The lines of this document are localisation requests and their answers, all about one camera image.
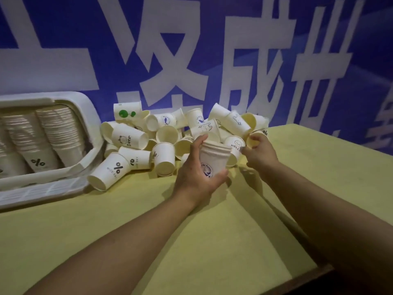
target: person's right hand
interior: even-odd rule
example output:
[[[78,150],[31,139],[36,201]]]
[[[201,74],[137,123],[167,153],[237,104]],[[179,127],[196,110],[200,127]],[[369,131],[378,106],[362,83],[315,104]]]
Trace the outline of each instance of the person's right hand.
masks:
[[[247,166],[255,169],[263,179],[269,169],[279,165],[277,154],[268,137],[264,134],[251,134],[250,139],[259,141],[259,145],[252,149],[243,147],[242,154],[244,154],[248,160]]]

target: stacked paper cup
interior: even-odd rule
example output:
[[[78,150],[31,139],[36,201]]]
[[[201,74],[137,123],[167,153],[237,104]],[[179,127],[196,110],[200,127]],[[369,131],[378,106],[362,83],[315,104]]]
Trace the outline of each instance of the stacked paper cup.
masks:
[[[17,151],[35,173],[60,168],[59,160],[34,112],[9,113],[2,115],[1,119]]]
[[[200,151],[199,160],[206,177],[213,177],[227,165],[232,147],[221,143],[204,141]]]
[[[0,178],[29,173],[24,159],[16,152],[9,135],[0,122]]]
[[[84,130],[75,113],[59,104],[36,110],[46,136],[65,167],[73,166],[85,156]]]

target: person's right arm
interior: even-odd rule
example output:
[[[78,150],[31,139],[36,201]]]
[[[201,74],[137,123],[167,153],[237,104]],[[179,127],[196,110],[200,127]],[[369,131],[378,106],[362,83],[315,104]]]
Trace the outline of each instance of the person's right arm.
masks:
[[[336,270],[370,292],[393,294],[393,227],[280,163],[267,137],[252,139],[260,144],[242,149],[247,166],[259,173]]]

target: wall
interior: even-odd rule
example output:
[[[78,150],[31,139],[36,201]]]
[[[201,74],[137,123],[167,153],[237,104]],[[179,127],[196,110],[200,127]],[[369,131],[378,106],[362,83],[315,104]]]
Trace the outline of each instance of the wall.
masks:
[[[221,105],[393,154],[393,0],[0,0],[0,94]]]

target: yellow tabletop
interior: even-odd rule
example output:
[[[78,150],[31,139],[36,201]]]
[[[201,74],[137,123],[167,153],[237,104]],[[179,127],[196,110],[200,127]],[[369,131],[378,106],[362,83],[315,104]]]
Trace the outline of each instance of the yellow tabletop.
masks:
[[[283,163],[393,222],[392,157],[297,125],[271,128],[269,137]],[[169,197],[175,178],[135,173],[106,193],[0,213],[0,290],[26,291],[89,243]],[[134,294],[254,295],[316,267],[278,218],[291,219],[270,188],[242,166],[231,168],[230,178],[174,233]]]

